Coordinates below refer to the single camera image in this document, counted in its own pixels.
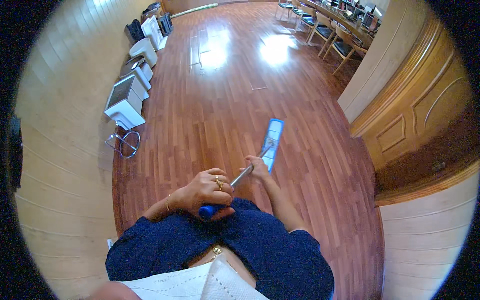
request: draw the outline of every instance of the long wooden table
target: long wooden table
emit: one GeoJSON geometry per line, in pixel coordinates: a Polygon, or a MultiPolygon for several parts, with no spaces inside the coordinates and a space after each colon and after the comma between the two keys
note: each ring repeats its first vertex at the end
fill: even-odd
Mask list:
{"type": "Polygon", "coordinates": [[[315,8],[318,10],[320,13],[323,15],[334,19],[335,21],[339,22],[343,26],[345,26],[346,29],[348,29],[351,33],[353,33],[356,37],[358,37],[362,42],[363,42],[363,47],[368,49],[370,45],[373,42],[373,37],[368,35],[367,31],[363,29],[363,27],[357,26],[355,23],[350,22],[347,20],[343,15],[340,13],[335,13],[323,5],[320,4],[320,2],[315,2],[313,0],[304,0],[303,3],[315,8]]]}

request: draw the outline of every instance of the floorboard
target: floorboard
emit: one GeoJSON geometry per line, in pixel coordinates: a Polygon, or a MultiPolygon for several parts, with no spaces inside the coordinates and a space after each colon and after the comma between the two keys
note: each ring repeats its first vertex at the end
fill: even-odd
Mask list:
{"type": "MultiPolygon", "coordinates": [[[[260,151],[269,120],[281,119],[273,176],[320,242],[335,299],[379,299],[384,242],[374,169],[336,102],[358,63],[332,76],[341,58],[334,51],[318,58],[320,38],[307,46],[307,28],[293,34],[293,20],[279,21],[276,8],[238,3],[173,19],[144,101],[140,149],[114,160],[117,231],[202,170],[238,175],[243,158],[260,151]]],[[[245,181],[236,196],[272,211],[256,182],[245,181]]]]}

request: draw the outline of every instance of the metal stool base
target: metal stool base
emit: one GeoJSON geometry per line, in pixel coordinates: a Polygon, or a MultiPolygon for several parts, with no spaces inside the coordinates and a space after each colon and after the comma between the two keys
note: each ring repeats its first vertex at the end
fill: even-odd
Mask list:
{"type": "Polygon", "coordinates": [[[135,156],[135,154],[137,154],[138,148],[140,147],[140,134],[139,134],[138,132],[136,132],[136,131],[133,131],[133,130],[131,130],[131,129],[128,129],[128,130],[127,130],[127,131],[128,131],[127,134],[124,135],[123,137],[120,136],[120,135],[118,135],[117,130],[118,130],[118,127],[119,127],[119,122],[121,122],[121,121],[117,121],[117,122],[116,122],[117,128],[115,129],[115,133],[113,133],[113,134],[109,137],[109,139],[105,141],[105,144],[107,144],[109,147],[113,148],[113,150],[115,150],[115,151],[117,151],[118,153],[120,153],[120,156],[121,156],[122,158],[131,158],[131,157],[135,156]],[[138,136],[138,142],[137,142],[136,147],[130,145],[130,144],[125,140],[125,139],[127,138],[127,136],[129,136],[129,135],[132,134],[132,133],[134,133],[134,134],[136,134],[136,135],[138,136]],[[117,139],[120,140],[119,149],[117,149],[116,146],[111,145],[111,144],[109,143],[109,141],[111,141],[113,138],[117,138],[117,139]],[[132,148],[132,149],[133,149],[133,153],[130,154],[129,156],[124,156],[123,153],[122,153],[122,151],[121,151],[123,144],[127,144],[130,148],[132,148]]]}

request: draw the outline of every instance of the woman's right hand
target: woman's right hand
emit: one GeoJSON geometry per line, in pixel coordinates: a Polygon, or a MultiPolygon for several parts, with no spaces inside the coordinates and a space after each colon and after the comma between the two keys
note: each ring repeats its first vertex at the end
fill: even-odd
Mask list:
{"type": "Polygon", "coordinates": [[[247,163],[253,165],[253,171],[250,173],[254,178],[263,181],[270,177],[270,172],[268,172],[268,166],[265,164],[264,160],[257,156],[247,156],[245,158],[247,163]]]}
{"type": "MultiPolygon", "coordinates": [[[[183,209],[190,214],[199,217],[200,207],[209,204],[222,204],[230,206],[233,200],[233,189],[230,186],[227,174],[218,168],[203,171],[197,174],[195,178],[183,188],[176,190],[169,197],[169,206],[172,209],[183,209]],[[222,190],[216,182],[223,181],[222,190]]],[[[212,220],[218,220],[235,213],[231,207],[220,209],[212,220]]]]}

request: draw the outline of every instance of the gold ring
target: gold ring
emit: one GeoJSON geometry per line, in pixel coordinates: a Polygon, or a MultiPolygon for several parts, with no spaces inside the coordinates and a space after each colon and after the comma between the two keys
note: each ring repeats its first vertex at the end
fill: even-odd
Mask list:
{"type": "Polygon", "coordinates": [[[217,180],[216,183],[217,183],[218,187],[220,188],[220,191],[222,191],[224,182],[221,181],[221,180],[217,180]]]}

